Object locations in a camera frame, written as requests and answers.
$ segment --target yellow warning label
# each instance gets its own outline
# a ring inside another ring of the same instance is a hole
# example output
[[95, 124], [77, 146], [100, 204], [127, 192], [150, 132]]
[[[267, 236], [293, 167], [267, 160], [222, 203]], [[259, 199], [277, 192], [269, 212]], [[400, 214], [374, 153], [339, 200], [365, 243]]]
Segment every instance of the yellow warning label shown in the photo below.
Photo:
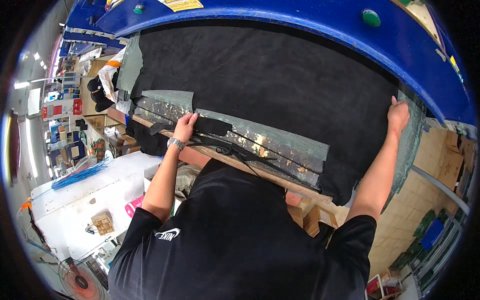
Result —
[[174, 12], [203, 8], [199, 0], [162, 0], [160, 2], [167, 5]]

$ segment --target ceiling light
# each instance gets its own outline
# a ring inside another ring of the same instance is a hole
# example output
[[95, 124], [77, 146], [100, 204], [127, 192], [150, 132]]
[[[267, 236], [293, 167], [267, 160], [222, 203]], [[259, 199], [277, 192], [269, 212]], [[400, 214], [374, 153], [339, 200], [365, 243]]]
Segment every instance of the ceiling light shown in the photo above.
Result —
[[29, 85], [30, 83], [27, 81], [27, 82], [20, 82], [20, 83], [14, 84], [13, 87], [17, 90], [19, 88], [26, 87]]
[[30, 165], [32, 166], [33, 177], [37, 178], [38, 172], [36, 171], [35, 158], [33, 156], [33, 143], [32, 143], [32, 132], [30, 128], [30, 119], [25, 119], [25, 129], [27, 131], [27, 147], [28, 147], [28, 156], [30, 158]]

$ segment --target red container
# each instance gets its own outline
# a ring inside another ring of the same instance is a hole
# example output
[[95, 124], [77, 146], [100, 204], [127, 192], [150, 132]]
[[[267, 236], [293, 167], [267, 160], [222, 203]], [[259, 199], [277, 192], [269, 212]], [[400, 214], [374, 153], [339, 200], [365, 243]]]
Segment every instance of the red container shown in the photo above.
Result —
[[137, 209], [137, 207], [142, 207], [143, 201], [144, 201], [144, 196], [140, 196], [138, 198], [135, 198], [132, 202], [125, 205], [125, 211], [130, 216], [130, 218], [133, 218], [133, 214], [135, 213], [135, 209]]

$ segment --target wristwatch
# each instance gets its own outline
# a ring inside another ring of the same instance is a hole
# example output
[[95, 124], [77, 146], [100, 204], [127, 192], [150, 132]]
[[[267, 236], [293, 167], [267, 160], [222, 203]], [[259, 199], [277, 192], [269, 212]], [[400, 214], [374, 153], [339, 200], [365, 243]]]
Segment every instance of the wristwatch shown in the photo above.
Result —
[[167, 149], [168, 147], [170, 147], [170, 145], [173, 144], [173, 145], [176, 145], [178, 146], [178, 148], [180, 148], [180, 151], [183, 150], [183, 148], [185, 147], [185, 143], [180, 141], [179, 139], [176, 139], [176, 138], [169, 138], [168, 141], [167, 141]]

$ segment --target electric fan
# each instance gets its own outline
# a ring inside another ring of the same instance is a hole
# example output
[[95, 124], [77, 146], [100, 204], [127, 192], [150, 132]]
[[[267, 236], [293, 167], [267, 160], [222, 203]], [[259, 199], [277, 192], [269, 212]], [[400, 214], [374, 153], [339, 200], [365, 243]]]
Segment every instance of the electric fan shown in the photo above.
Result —
[[71, 257], [60, 263], [59, 277], [66, 291], [77, 300], [104, 299], [104, 290], [92, 271]]

